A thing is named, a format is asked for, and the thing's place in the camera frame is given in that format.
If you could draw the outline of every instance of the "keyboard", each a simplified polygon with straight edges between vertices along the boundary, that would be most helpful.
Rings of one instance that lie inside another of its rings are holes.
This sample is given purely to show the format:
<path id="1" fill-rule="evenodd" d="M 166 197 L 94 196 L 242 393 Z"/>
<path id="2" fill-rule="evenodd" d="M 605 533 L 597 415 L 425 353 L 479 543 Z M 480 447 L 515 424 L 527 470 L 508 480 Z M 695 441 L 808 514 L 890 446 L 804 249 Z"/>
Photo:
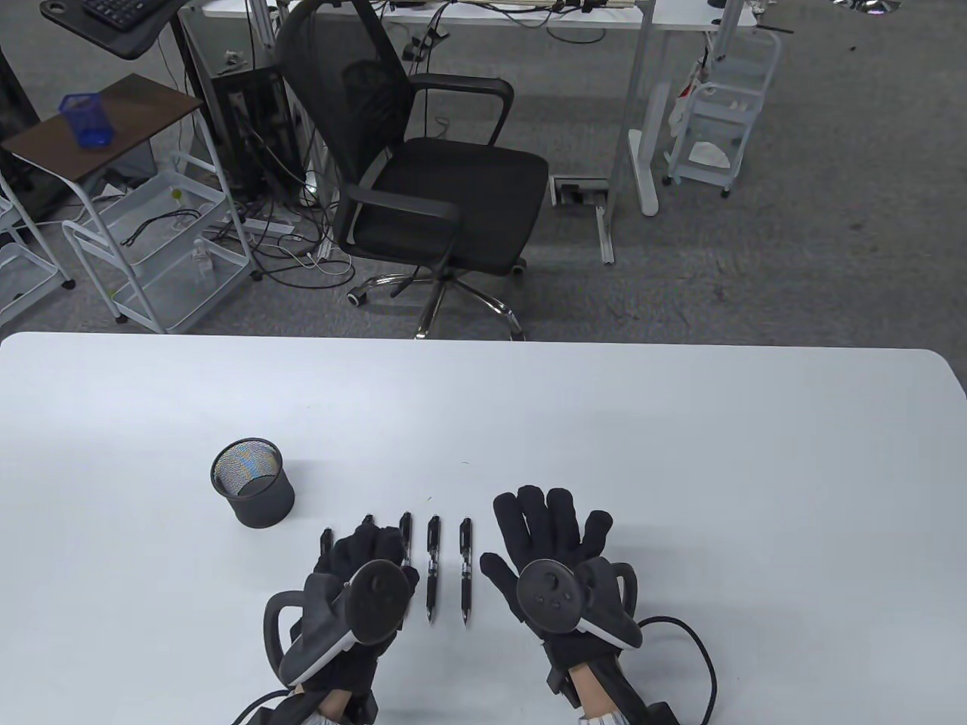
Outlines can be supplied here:
<path id="1" fill-rule="evenodd" d="M 145 20 L 167 0 L 80 0 L 88 15 L 125 32 Z"/>

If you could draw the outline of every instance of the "chrome chair base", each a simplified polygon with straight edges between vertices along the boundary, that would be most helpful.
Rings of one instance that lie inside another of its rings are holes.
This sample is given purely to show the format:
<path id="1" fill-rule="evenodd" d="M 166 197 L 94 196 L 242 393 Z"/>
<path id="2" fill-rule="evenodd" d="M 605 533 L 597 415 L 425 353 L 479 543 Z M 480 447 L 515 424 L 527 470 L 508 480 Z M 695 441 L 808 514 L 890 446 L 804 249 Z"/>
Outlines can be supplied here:
<path id="1" fill-rule="evenodd" d="M 469 295 L 474 300 L 483 303 L 491 312 L 502 317 L 507 323 L 507 326 L 511 329 L 511 340 L 526 340 L 527 338 L 524 335 L 524 331 L 520 327 L 520 322 L 517 320 L 517 316 L 513 314 L 513 310 L 496 297 L 491 297 L 485 292 L 482 292 L 476 287 L 471 287 L 469 284 L 461 280 L 460 277 L 462 274 L 465 273 L 446 276 L 441 279 L 436 279 L 430 274 L 417 275 L 416 277 L 407 274 L 372 276 L 362 284 L 357 285 L 349 290 L 349 292 L 346 293 L 346 299 L 349 300 L 349 303 L 354 307 L 359 307 L 366 303 L 366 293 L 372 289 L 395 286 L 396 290 L 391 293 L 392 296 L 395 297 L 396 294 L 402 291 L 399 288 L 399 285 L 403 284 L 404 282 L 408 282 L 409 284 L 432 284 L 433 289 L 430 291 L 429 300 L 426 301 L 423 311 L 420 313 L 420 321 L 417 324 L 416 333 L 413 335 L 415 339 L 422 340 L 429 336 L 430 328 L 433 327 L 433 322 L 436 320 L 436 315 L 440 311 L 440 305 L 443 303 L 443 297 L 447 293 L 447 289 L 452 287 L 453 289 Z"/>

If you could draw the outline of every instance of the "black office chair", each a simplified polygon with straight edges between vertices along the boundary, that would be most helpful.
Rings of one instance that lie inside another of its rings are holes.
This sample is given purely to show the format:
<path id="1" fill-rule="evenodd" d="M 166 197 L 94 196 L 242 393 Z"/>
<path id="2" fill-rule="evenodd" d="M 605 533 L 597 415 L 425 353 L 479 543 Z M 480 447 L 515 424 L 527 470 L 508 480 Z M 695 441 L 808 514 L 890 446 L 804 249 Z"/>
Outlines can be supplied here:
<path id="1" fill-rule="evenodd" d="M 277 62 L 336 161 L 339 247 L 417 267 L 367 279 L 349 292 L 349 302 L 362 305 L 369 290 L 384 285 L 395 287 L 395 297 L 410 284 L 432 284 L 415 335 L 423 338 L 452 286 L 507 320 L 511 339 L 524 339 L 506 304 L 461 279 L 526 267 L 519 255 L 537 221 L 548 169 L 541 157 L 494 146 L 513 88 L 497 78 L 407 76 L 368 0 L 334 5 L 303 0 L 278 33 Z M 430 88 L 500 98 L 504 108 L 489 143 L 404 140 L 413 100 Z"/>

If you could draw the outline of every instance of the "black mesh pencil cup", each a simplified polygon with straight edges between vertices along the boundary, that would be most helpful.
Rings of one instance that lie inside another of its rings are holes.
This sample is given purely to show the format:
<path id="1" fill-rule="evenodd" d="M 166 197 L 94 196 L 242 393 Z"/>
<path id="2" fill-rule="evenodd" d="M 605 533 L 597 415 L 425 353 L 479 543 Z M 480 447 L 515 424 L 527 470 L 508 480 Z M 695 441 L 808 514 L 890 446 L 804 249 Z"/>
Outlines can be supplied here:
<path id="1" fill-rule="evenodd" d="M 252 529 L 275 526 L 296 500 L 282 470 L 282 454 L 261 438 L 236 441 L 219 453 L 212 464 L 212 485 Z"/>

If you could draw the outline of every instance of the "black glove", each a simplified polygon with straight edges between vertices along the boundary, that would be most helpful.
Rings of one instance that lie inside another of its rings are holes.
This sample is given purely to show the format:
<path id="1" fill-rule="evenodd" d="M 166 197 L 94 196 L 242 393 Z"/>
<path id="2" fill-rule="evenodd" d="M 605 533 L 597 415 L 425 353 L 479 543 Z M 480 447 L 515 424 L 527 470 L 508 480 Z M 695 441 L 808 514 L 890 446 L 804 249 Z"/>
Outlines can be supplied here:
<path id="1" fill-rule="evenodd" d="M 503 493 L 494 499 L 493 512 L 518 573 L 537 559 L 553 559 L 573 570 L 581 562 L 601 554 L 613 523 L 611 514 L 592 511 L 584 524 L 582 540 L 574 500 L 571 492 L 563 488 L 548 491 L 545 503 L 537 486 L 523 486 L 516 496 Z M 496 554 L 483 554 L 481 571 L 504 595 L 514 615 L 524 622 L 517 601 L 517 576 L 507 562 Z M 544 649 L 553 667 L 562 671 L 620 651 L 593 634 L 535 631 L 544 641 Z"/>
<path id="2" fill-rule="evenodd" d="M 403 561 L 403 539 L 399 529 L 379 528 L 375 524 L 362 524 L 352 536 L 341 538 L 332 551 L 319 557 L 315 568 L 317 574 L 333 574 L 346 584 L 359 570 L 360 566 L 375 559 L 386 559 L 396 565 Z M 404 566 L 403 573 L 410 583 L 410 596 L 416 591 L 420 574 L 412 566 Z M 296 622 L 290 634 L 292 639 L 302 630 L 302 621 Z M 303 683 L 306 692 L 329 691 L 334 689 L 364 696 L 372 689 L 376 675 L 376 660 L 396 638 L 394 633 L 377 645 L 357 643 L 348 652 L 337 655 L 332 662 Z"/>

